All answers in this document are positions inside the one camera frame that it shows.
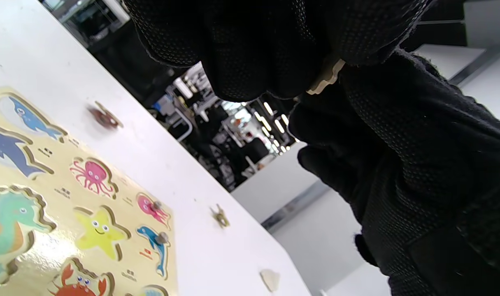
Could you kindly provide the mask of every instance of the metal peg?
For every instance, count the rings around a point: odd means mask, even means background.
[[[162,203],[160,201],[155,201],[155,202],[153,202],[153,205],[151,207],[153,210],[161,210]]]
[[[222,228],[230,226],[228,218],[226,218],[226,215],[224,214],[224,210],[222,210],[219,205],[217,205],[217,208],[219,209],[219,211],[214,215],[215,220]]]
[[[167,236],[167,234],[165,232],[160,232],[158,234],[158,236],[156,236],[155,240],[156,240],[156,243],[160,244],[160,245],[169,243],[169,237]]]

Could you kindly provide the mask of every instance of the green seahorse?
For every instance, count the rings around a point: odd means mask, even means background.
[[[34,200],[21,193],[0,193],[0,255],[18,251],[24,245],[26,236],[21,225],[40,232],[50,232],[50,229],[34,221],[39,207]],[[6,267],[2,266],[0,274],[5,271]]]

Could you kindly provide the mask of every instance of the red crab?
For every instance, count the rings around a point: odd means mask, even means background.
[[[66,281],[72,277],[74,270],[69,264],[61,273],[61,286],[53,284],[58,288],[56,293],[53,293],[49,290],[50,294],[54,296],[97,296],[94,292],[88,287],[91,284],[90,279],[84,279],[80,276],[76,278],[77,283],[75,284],[67,284]],[[100,294],[98,296],[103,296],[105,291],[107,290],[107,279],[101,279],[98,283],[98,290]]]

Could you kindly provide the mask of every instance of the yellow starfish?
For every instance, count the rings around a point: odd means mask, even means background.
[[[92,213],[82,208],[75,208],[74,215],[86,229],[83,236],[75,244],[81,250],[99,247],[113,260],[120,260],[121,251],[118,241],[128,238],[126,232],[117,227],[111,213],[106,208],[100,208]]]

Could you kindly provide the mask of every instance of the ceiling light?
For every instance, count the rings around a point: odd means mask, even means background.
[[[288,117],[286,117],[286,115],[281,115],[281,118],[283,119],[284,121],[284,124],[288,125],[289,121],[288,121]]]
[[[265,118],[261,117],[261,122],[263,123],[263,125],[266,127],[266,129],[268,131],[271,131],[272,130],[272,127],[268,124],[268,122],[266,121]]]
[[[284,129],[282,128],[281,123],[277,119],[276,119],[276,126],[279,129],[279,131],[284,134]]]
[[[272,108],[270,108],[270,105],[268,105],[268,103],[264,103],[265,105],[265,108],[266,108],[266,111],[268,111],[268,113],[270,113],[270,115],[272,116],[274,114],[274,111],[272,111]]]
[[[270,137],[270,133],[265,129],[265,127],[261,126],[261,128],[263,129],[263,133],[265,133],[267,137]]]

